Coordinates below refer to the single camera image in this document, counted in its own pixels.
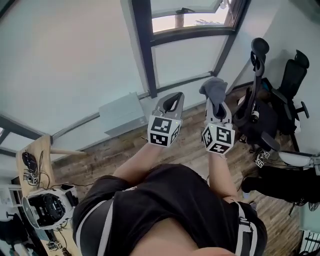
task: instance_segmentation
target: person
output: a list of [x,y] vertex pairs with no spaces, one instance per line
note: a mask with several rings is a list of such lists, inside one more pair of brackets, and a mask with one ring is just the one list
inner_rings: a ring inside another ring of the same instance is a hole
[[257,235],[251,253],[255,235],[244,235],[241,255],[262,255],[266,227],[249,204],[238,202],[226,159],[208,153],[208,185],[182,164],[153,167],[162,150],[145,144],[113,175],[99,178],[76,206],[73,239],[82,255],[235,255],[239,205]]

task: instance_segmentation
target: backpack strap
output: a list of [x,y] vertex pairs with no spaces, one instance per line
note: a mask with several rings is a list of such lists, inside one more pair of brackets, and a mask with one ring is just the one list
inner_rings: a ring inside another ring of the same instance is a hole
[[239,220],[240,220],[235,255],[242,256],[241,252],[242,252],[242,247],[244,243],[243,238],[244,236],[249,235],[249,233],[252,233],[251,248],[250,248],[249,256],[254,256],[256,247],[257,247],[257,241],[258,241],[257,227],[254,223],[246,219],[245,212],[242,209],[241,205],[237,201],[234,201],[234,202],[239,207]]

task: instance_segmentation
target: gray cloth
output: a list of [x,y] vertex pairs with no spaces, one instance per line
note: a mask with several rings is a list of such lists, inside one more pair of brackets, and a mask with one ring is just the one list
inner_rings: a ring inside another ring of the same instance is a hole
[[221,78],[212,77],[205,81],[199,89],[199,93],[212,101],[214,115],[218,113],[219,104],[225,101],[227,85],[228,83]]

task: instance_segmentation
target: white robot device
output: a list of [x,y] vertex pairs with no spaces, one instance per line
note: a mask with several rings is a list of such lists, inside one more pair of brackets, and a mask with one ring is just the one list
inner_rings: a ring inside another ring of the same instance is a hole
[[170,147],[180,132],[184,100],[185,95],[182,92],[171,93],[159,99],[149,117],[147,129],[149,143]]
[[41,230],[59,228],[72,218],[77,204],[77,191],[72,185],[62,185],[60,188],[48,190],[39,189],[22,198],[27,219],[35,229]]
[[214,106],[210,98],[206,100],[205,122],[202,139],[206,151],[225,155],[235,143],[235,131],[232,129],[232,115],[225,102],[219,104],[214,114]]

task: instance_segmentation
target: wooden floor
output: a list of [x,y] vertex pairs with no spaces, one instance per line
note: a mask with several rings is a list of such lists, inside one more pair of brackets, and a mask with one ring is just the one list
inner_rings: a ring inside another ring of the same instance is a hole
[[[231,111],[235,102],[244,91],[240,90],[227,96],[226,103]],[[174,144],[166,149],[158,160],[160,163],[184,164],[199,173],[204,179],[208,176],[208,160],[204,145],[201,143],[201,132],[204,128],[205,106],[200,105],[183,112],[183,125]],[[132,157],[145,143],[146,127],[128,132],[93,146],[86,151],[88,156],[69,156],[53,164],[56,181],[87,185],[103,175],[112,174],[117,167]],[[287,136],[277,137],[282,149],[289,149],[292,144]],[[226,154],[229,169],[237,188],[244,176],[254,172],[256,165],[247,144],[237,142]],[[90,189],[89,186],[77,186],[80,198]],[[264,222],[268,243],[264,255],[290,256],[298,246],[302,232],[299,230],[299,211],[296,207],[291,217],[288,215],[292,204],[284,200],[251,192],[244,202],[257,202],[257,212]]]

